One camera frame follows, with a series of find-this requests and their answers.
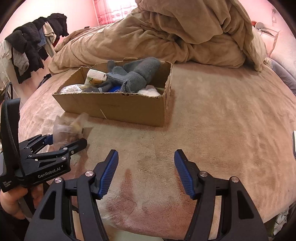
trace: pink curtain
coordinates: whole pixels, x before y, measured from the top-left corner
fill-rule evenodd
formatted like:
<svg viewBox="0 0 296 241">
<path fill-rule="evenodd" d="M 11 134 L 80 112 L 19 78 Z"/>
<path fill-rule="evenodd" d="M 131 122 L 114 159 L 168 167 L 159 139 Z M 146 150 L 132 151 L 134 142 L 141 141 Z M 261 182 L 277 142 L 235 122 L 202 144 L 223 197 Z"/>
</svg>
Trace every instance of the pink curtain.
<svg viewBox="0 0 296 241">
<path fill-rule="evenodd" d="M 125 18 L 137 7 L 135 0 L 93 0 L 99 26 Z"/>
</svg>

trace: beige fleece blanket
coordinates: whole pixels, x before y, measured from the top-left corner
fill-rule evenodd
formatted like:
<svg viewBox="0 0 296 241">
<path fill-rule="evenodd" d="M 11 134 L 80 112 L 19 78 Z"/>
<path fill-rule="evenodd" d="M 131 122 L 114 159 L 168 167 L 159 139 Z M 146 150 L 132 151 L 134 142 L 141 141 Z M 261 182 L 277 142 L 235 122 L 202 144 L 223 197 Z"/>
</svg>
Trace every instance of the beige fleece blanket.
<svg viewBox="0 0 296 241">
<path fill-rule="evenodd" d="M 29 98 L 21 109 L 20 141 L 52 133 L 57 115 L 77 117 L 51 96 L 73 72 L 54 75 Z M 188 62 L 173 66 L 171 82 L 164 127 L 89 119 L 89 146 L 72 157 L 66 178 L 93 169 L 110 149 L 119 152 L 110 190 L 98 201 L 104 222 L 183 239 L 196 202 L 185 194 L 174 167 L 178 148 L 214 177 L 239 177 L 264 222 L 295 201 L 296 97 L 269 67 L 256 72 Z M 215 212 L 210 237 L 218 217 Z"/>
<path fill-rule="evenodd" d="M 78 30 L 56 47 L 49 69 L 153 56 L 172 63 L 240 67 L 246 56 L 261 70 L 265 46 L 238 0 L 137 0 L 138 8 L 107 26 Z"/>
</svg>

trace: silver bolt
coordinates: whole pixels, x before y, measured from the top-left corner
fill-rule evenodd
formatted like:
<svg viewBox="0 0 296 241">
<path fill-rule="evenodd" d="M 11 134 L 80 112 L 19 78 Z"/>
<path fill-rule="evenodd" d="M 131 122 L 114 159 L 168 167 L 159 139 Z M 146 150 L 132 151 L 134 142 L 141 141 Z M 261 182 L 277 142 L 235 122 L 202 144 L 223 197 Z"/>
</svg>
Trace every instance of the silver bolt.
<svg viewBox="0 0 296 241">
<path fill-rule="evenodd" d="M 55 183 L 60 183 L 61 181 L 62 181 L 62 178 L 61 178 L 61 177 L 57 177 L 57 178 L 54 180 Z"/>
<path fill-rule="evenodd" d="M 86 175 L 87 177 L 91 177 L 93 174 L 94 174 L 93 171 L 87 171 L 87 172 L 85 173 L 85 175 Z"/>
<path fill-rule="evenodd" d="M 233 181 L 234 183 L 238 183 L 239 182 L 239 179 L 237 177 L 232 177 L 231 178 L 231 181 Z"/>
<path fill-rule="evenodd" d="M 207 172 L 206 171 L 200 171 L 200 176 L 201 177 L 206 177 L 207 176 Z"/>
</svg>

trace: human hand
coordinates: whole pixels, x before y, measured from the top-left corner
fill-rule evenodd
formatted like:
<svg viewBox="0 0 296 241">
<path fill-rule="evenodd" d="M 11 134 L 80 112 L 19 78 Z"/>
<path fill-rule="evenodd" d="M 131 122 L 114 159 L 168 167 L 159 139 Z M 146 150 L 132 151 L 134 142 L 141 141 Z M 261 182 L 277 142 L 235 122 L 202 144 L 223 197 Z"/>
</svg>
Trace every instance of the human hand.
<svg viewBox="0 0 296 241">
<path fill-rule="evenodd" d="M 1 190 L 0 203 L 3 210 L 17 219 L 25 219 L 25 215 L 23 214 L 17 201 L 27 193 L 28 189 L 21 186 L 15 187 L 6 193 L 2 192 Z M 38 204 L 43 198 L 43 184 L 31 188 L 31 194 L 34 206 L 37 208 Z"/>
</svg>

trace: cardboard box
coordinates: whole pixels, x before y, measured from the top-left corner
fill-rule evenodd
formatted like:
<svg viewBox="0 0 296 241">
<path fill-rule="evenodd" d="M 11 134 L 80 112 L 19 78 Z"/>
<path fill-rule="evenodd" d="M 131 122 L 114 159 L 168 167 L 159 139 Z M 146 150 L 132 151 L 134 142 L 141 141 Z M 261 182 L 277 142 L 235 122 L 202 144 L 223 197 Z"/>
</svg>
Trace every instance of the cardboard box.
<svg viewBox="0 0 296 241">
<path fill-rule="evenodd" d="M 117 65 L 123 66 L 130 61 L 118 61 Z M 108 72 L 107 63 L 96 64 L 93 68 L 105 73 Z M 94 117 L 150 126 L 164 125 L 171 88 L 171 63 L 162 61 L 160 69 L 150 82 L 150 85 L 155 86 L 161 94 L 158 97 L 149 97 L 137 93 L 59 94 L 65 86 L 84 84 L 89 69 L 90 67 L 80 67 L 53 94 L 64 111 L 76 114 L 86 112 Z"/>
</svg>

